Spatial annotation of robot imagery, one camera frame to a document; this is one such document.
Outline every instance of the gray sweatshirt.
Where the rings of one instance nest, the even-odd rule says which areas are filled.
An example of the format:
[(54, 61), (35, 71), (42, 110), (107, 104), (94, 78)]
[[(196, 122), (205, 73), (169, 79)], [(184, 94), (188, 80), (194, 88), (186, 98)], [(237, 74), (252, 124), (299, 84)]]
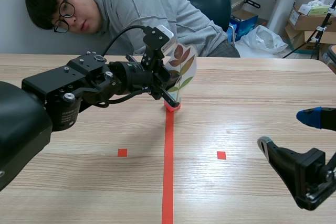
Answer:
[[(195, 45), (199, 56), (208, 56), (227, 39), (226, 33), (188, 0), (94, 1), (98, 4), (104, 20), (101, 32), (109, 31), (112, 37), (131, 25), (163, 25), (175, 34), (178, 42)], [(139, 29), (126, 32), (112, 47), (112, 53), (143, 54), (143, 36), (144, 33)]]

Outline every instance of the man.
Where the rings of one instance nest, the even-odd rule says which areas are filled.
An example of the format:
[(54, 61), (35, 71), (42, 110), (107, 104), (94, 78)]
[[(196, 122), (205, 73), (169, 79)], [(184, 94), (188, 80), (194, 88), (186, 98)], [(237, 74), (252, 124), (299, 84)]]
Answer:
[[(32, 22), (58, 33), (104, 34), (115, 37), (131, 25), (163, 25), (185, 45), (195, 45), (199, 56), (239, 57), (226, 33), (187, 0), (26, 0)], [(142, 54), (143, 32), (130, 30), (115, 50)]]

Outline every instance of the floor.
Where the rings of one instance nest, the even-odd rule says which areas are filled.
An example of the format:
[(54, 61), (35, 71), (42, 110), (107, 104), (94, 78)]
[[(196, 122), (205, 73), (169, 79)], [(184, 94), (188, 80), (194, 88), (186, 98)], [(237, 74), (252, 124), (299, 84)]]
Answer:
[[(282, 58), (283, 56), (291, 52), (290, 48), (286, 48), (283, 52), (273, 55), (259, 49), (254, 49), (246, 45), (241, 45), (239, 41), (236, 43), (236, 48), (242, 58)], [(311, 55), (294, 53), (288, 56), (287, 59), (310, 59), (310, 57)]]

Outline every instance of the leaf pattern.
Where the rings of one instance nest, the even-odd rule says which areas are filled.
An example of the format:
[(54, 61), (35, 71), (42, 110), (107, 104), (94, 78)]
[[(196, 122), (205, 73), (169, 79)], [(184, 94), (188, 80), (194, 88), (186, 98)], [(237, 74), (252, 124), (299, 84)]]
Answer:
[(168, 90), (168, 92), (175, 92), (177, 90), (179, 90), (178, 87), (172, 87)]
[(193, 64), (195, 59), (195, 56), (191, 57), (190, 60), (188, 60), (184, 66), (181, 69), (180, 75), (184, 75), (185, 73), (187, 73), (187, 71), (189, 70), (189, 68), (191, 67), (191, 65)]
[(182, 54), (183, 54), (183, 47), (181, 45), (178, 45), (174, 52), (174, 57), (179, 60), (182, 57)]
[(193, 77), (190, 77), (188, 79), (186, 79), (182, 85), (180, 86), (180, 89), (184, 88), (185, 86), (187, 86), (189, 84), (189, 82), (193, 79)]
[(190, 54), (190, 48), (183, 54), (183, 56), (180, 60), (181, 64), (187, 60), (189, 54)]
[(172, 65), (173, 67), (177, 67), (181, 63), (179, 60), (172, 60), (172, 61), (169, 61), (169, 64)]

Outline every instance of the wooden table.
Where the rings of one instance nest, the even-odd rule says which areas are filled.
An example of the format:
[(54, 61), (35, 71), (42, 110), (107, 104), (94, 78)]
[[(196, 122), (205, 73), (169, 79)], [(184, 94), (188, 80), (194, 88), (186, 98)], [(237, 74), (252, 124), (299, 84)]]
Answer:
[[(71, 58), (0, 55), (0, 80), (19, 86)], [(316, 147), (329, 160), (336, 133), (295, 116), (335, 107), (336, 76), (315, 60), (198, 58), (198, 68), (175, 112), (174, 223), (333, 223), (336, 195), (316, 211), (299, 209), (257, 139)], [(142, 95), (80, 114), (0, 193), (0, 223), (160, 224), (165, 113), (163, 101)], [(128, 157), (117, 157), (121, 148)]]

